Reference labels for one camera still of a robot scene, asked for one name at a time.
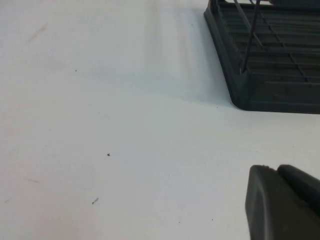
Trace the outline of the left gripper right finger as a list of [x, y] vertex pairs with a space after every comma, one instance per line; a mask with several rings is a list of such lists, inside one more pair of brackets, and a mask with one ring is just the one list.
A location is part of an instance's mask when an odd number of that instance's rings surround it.
[[307, 206], [320, 216], [320, 180], [288, 164], [280, 165], [277, 172]]

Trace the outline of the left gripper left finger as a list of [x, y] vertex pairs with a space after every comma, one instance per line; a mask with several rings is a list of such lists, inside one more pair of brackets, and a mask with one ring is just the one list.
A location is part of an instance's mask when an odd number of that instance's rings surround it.
[[277, 169], [249, 170], [245, 212], [252, 240], [318, 240], [320, 216], [291, 189]]

